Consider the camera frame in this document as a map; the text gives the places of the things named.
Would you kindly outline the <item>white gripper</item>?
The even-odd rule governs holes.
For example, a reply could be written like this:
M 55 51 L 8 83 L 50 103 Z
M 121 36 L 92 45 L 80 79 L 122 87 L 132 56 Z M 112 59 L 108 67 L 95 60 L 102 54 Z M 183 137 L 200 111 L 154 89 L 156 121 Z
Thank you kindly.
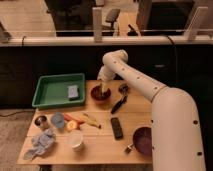
M 103 65 L 98 73 L 97 79 L 103 81 L 101 83 L 102 94 L 106 93 L 108 90 L 107 83 L 115 78 L 116 74 L 111 71 L 108 67 Z

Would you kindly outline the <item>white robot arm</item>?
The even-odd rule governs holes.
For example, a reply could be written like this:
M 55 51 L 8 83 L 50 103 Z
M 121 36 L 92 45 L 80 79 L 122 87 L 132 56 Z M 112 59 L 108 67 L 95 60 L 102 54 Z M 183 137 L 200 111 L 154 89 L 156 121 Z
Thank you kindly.
M 102 61 L 99 80 L 108 82 L 119 75 L 151 102 L 153 171 L 206 171 L 199 114 L 192 96 L 127 65 L 125 50 L 105 53 Z

